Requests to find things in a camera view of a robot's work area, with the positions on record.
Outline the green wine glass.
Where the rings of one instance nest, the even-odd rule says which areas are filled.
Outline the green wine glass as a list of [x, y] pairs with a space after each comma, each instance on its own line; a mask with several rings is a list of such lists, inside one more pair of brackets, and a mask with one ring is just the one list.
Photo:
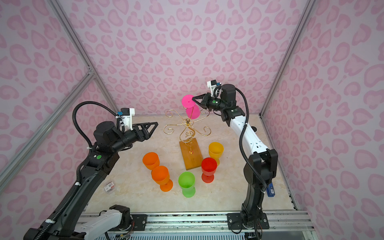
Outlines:
[[182, 194], [186, 198], [191, 198], [196, 193], [195, 176], [193, 173], [184, 172], [178, 178], [178, 184], [182, 189]]

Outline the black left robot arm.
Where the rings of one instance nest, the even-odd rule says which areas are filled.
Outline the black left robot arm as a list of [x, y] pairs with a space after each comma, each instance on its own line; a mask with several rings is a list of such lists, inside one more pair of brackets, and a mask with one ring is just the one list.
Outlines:
[[128, 228], [120, 209], [108, 210], [103, 216], [88, 222], [85, 227], [76, 225], [96, 189], [111, 173], [120, 158], [119, 152], [130, 149], [135, 142], [143, 142], [153, 135], [157, 122], [134, 124], [132, 130], [121, 132], [113, 122], [98, 124], [94, 131], [96, 142], [89, 155], [77, 167], [76, 181], [58, 207], [42, 222], [39, 228], [30, 228], [25, 240], [93, 240], [110, 229]]

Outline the yellow wine glass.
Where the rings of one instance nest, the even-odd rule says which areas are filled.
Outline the yellow wine glass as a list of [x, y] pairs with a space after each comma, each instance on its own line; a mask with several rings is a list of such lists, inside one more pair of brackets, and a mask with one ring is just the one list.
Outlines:
[[223, 152], [224, 147], [222, 144], [213, 142], [209, 145], [209, 155], [217, 162], [218, 166], [220, 165], [220, 157], [222, 156]]

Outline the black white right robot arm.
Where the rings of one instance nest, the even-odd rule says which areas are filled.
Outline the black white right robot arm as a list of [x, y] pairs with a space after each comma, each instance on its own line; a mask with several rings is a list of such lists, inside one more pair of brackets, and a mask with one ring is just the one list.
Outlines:
[[219, 111], [222, 121], [239, 137], [239, 148], [246, 164], [244, 176], [248, 183], [247, 195], [242, 203], [240, 222], [232, 227], [254, 229], [257, 238], [269, 229], [263, 200], [268, 186], [277, 175], [278, 153], [269, 149], [257, 136], [256, 128], [249, 124], [250, 110], [245, 94], [232, 84], [208, 81], [210, 91], [193, 97], [193, 101], [209, 112]]

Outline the orange wine glass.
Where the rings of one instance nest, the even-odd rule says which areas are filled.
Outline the orange wine glass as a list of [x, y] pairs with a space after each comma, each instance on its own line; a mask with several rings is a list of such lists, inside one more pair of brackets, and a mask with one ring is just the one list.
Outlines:
[[158, 154], [150, 152], [144, 155], [143, 164], [147, 169], [153, 171], [155, 168], [160, 166], [160, 159]]
[[173, 181], [170, 179], [170, 173], [167, 167], [156, 167], [152, 170], [151, 176], [163, 192], [169, 192], [173, 188]]

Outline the red wine glass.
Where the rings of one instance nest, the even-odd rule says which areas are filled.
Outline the red wine glass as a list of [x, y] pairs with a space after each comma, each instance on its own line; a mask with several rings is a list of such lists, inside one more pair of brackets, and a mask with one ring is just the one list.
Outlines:
[[202, 163], [201, 163], [201, 168], [202, 168], [202, 180], [205, 183], [211, 183], [215, 176], [215, 172], [217, 170], [217, 162], [213, 158], [205, 158]]

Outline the pink wine glass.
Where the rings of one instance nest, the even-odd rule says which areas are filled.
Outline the pink wine glass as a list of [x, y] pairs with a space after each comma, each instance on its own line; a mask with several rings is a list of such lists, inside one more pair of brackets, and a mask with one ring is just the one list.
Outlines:
[[182, 98], [182, 106], [186, 109], [188, 118], [192, 120], [197, 119], [201, 114], [199, 106], [193, 101], [193, 95], [185, 95]]

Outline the orange wine glass front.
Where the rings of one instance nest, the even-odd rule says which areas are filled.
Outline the orange wine glass front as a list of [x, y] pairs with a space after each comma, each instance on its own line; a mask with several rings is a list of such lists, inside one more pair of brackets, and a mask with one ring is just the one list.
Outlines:
[[143, 164], [147, 169], [153, 171], [155, 168], [160, 166], [160, 159], [158, 154], [150, 152], [144, 155]]

